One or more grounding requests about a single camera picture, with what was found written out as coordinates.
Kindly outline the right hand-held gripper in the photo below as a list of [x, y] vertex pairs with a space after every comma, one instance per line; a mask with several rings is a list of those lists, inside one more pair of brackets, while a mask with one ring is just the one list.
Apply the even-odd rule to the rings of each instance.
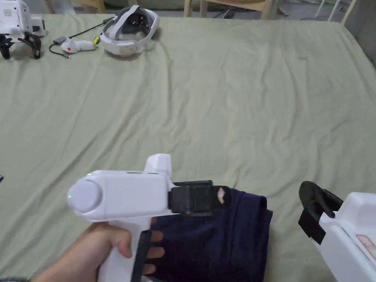
[[299, 188], [298, 221], [338, 282], [376, 280], [376, 195], [352, 192], [343, 201], [311, 181]]

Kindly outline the person's left hand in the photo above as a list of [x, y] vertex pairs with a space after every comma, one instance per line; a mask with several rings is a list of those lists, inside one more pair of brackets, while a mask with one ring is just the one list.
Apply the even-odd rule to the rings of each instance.
[[98, 268], [113, 248], [130, 259], [131, 233], [107, 223], [93, 223], [35, 281], [96, 282]]

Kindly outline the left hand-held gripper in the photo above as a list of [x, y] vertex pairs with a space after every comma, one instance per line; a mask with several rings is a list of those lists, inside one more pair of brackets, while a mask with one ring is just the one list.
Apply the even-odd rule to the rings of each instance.
[[113, 248], [101, 265], [100, 282], [140, 282], [151, 243], [151, 219], [159, 216], [209, 216], [214, 206], [230, 206], [230, 188], [210, 181], [176, 185], [169, 154], [147, 158], [143, 171], [97, 170], [68, 190], [68, 205], [91, 222], [131, 233], [132, 256]]

